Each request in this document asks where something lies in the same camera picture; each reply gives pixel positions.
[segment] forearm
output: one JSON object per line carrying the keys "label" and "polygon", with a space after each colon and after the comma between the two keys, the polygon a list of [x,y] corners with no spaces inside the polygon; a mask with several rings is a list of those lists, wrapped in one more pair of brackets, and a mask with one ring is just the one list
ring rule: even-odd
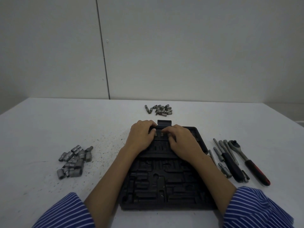
{"label": "forearm", "polygon": [[121,185],[135,157],[123,147],[103,178],[85,200],[96,227],[106,227]]}
{"label": "forearm", "polygon": [[219,211],[224,215],[236,187],[214,165],[208,155],[197,157],[191,164],[206,184]]}

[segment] right hand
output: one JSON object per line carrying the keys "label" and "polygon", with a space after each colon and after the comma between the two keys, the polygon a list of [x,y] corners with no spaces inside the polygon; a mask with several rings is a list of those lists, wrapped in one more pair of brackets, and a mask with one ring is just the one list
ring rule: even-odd
{"label": "right hand", "polygon": [[206,155],[187,128],[174,125],[164,128],[162,132],[168,134],[171,149],[190,164],[193,164],[197,158]]}

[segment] black plastic tool case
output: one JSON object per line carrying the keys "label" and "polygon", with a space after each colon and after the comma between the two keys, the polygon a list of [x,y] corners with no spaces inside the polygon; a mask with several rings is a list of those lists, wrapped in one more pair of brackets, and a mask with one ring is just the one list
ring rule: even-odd
{"label": "black plastic tool case", "polygon": [[[170,148],[161,130],[171,121],[158,120],[151,145],[141,152],[121,187],[119,204],[123,210],[216,209],[215,202],[196,170]],[[198,130],[188,128],[208,153]]]}

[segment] hand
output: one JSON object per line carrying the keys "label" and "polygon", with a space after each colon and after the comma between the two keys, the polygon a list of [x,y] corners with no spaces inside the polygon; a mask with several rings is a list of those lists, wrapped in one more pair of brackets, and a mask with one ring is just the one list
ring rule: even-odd
{"label": "hand", "polygon": [[156,129],[152,129],[149,133],[151,126],[157,126],[157,124],[152,120],[139,120],[131,127],[125,147],[134,152],[135,156],[146,149],[153,141]]}
{"label": "hand", "polygon": [[205,155],[195,137],[187,128],[174,125],[164,128],[162,132],[168,134],[171,149],[181,159],[184,159],[190,164],[193,164],[198,157]]}

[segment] red handle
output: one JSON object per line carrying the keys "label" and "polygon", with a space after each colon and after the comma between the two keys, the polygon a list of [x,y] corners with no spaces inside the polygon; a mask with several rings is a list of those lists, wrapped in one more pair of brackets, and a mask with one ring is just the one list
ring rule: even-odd
{"label": "red handle", "polygon": [[248,167],[248,169],[257,177],[258,180],[260,180],[261,183],[263,183],[265,186],[270,185],[270,181],[268,178],[263,174],[263,172],[253,163],[253,161],[248,160],[245,161],[245,165]]}

